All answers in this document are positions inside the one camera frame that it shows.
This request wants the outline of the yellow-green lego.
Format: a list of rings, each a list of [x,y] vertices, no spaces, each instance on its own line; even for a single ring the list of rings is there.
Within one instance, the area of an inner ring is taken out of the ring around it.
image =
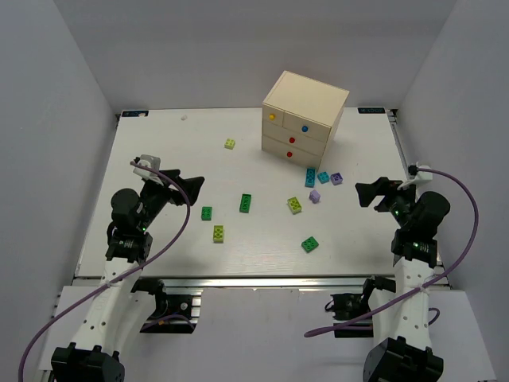
[[[296,197],[291,197],[287,200],[287,205],[289,206],[289,210],[293,215],[300,213],[302,210],[301,204]]]
[[[227,138],[226,142],[224,143],[224,148],[232,150],[235,147],[235,140],[231,138]]]
[[[222,244],[224,241],[224,228],[223,225],[215,225],[213,228],[213,242],[215,244]]]

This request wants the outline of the cream wooden drawer cabinet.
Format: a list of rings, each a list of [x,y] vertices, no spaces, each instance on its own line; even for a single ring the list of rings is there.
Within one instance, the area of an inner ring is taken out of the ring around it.
[[[262,102],[262,150],[319,169],[348,96],[343,88],[284,71]]]

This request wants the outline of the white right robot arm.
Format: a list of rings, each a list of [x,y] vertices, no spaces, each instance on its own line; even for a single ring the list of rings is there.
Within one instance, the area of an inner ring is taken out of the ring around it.
[[[433,354],[429,336],[429,291],[425,284],[437,265],[437,229],[450,211],[445,197],[433,191],[421,196],[415,185],[381,177],[356,184],[359,203],[376,197],[376,212],[390,213],[399,228],[391,242],[394,279],[366,281],[363,302],[373,312],[374,347],[363,367],[365,381],[437,381],[444,361]]]

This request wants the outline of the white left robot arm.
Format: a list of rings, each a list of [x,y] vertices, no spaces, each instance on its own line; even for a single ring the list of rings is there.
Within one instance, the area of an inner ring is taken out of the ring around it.
[[[140,278],[155,258],[148,228],[167,205],[191,208],[204,184],[203,177],[183,179],[179,170],[152,170],[136,165],[144,182],[141,192],[120,189],[111,198],[106,262],[96,290],[56,316],[61,319],[90,302],[87,315],[65,347],[51,357],[55,381],[123,381],[122,355],[157,310],[158,281]]]

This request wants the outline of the green square lego left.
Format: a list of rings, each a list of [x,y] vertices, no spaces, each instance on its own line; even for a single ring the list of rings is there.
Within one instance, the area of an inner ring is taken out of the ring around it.
[[[203,206],[201,209],[201,220],[210,221],[212,219],[212,207]]]

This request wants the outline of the purple lego right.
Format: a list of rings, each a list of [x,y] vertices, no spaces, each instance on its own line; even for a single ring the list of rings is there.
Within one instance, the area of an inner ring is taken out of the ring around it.
[[[343,183],[343,178],[340,173],[332,173],[330,175],[330,182],[334,185],[340,185]]]

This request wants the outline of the teal small lego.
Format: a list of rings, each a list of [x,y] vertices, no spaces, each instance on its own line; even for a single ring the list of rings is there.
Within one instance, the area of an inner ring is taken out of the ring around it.
[[[326,171],[323,171],[317,175],[317,179],[321,184],[324,184],[330,181],[330,176]]]

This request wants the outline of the lilac lego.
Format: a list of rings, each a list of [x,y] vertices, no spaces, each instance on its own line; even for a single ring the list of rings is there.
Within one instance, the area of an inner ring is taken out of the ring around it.
[[[314,204],[318,203],[320,201],[320,198],[321,198],[321,195],[315,190],[313,189],[310,193],[309,193],[309,199],[311,200],[311,202],[313,202]]]

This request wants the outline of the teal long lego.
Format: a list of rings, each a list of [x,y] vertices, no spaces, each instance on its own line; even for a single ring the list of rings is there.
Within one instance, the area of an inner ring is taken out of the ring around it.
[[[308,168],[305,175],[305,187],[313,188],[315,186],[316,170],[314,168]]]

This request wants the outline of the right blue table label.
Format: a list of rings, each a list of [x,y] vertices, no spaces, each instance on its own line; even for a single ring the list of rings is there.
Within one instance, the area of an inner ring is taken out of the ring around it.
[[[357,111],[360,114],[366,114],[366,115],[385,114],[386,113],[386,111],[383,107],[358,107]]]

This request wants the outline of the blue table label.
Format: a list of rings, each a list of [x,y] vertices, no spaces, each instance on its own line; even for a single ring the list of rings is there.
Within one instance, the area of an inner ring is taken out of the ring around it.
[[[386,111],[383,107],[358,107],[357,111],[360,114],[366,114],[366,115],[385,114],[386,113]]]
[[[139,118],[146,117],[149,114],[148,111],[123,111],[121,114],[122,118]]]

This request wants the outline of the left blue table label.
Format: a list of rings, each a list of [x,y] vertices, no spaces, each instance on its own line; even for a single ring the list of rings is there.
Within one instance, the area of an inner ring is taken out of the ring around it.
[[[149,114],[148,111],[123,111],[121,114],[122,118],[139,118],[146,117]]]

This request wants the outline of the green lego near front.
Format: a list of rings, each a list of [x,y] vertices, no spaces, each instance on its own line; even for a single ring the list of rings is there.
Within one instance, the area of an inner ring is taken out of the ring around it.
[[[319,247],[319,243],[313,236],[310,236],[301,242],[301,247],[306,253],[310,253]]]

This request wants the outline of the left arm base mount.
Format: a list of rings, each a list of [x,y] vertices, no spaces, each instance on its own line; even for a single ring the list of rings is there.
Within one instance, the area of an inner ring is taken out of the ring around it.
[[[119,333],[192,334],[196,319],[191,294],[171,294],[162,280],[140,279],[128,294],[127,307],[119,319]]]

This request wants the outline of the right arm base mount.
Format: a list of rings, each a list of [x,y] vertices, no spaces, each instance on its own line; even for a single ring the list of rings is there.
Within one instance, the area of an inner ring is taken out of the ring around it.
[[[359,294],[343,293],[332,294],[331,300],[325,305],[326,312],[332,312],[333,318],[338,322],[349,321],[362,314],[370,312],[368,299],[374,290],[396,292],[396,282],[381,276],[371,276],[363,284]],[[372,319],[357,322],[352,327],[334,331],[335,338],[373,338]]]

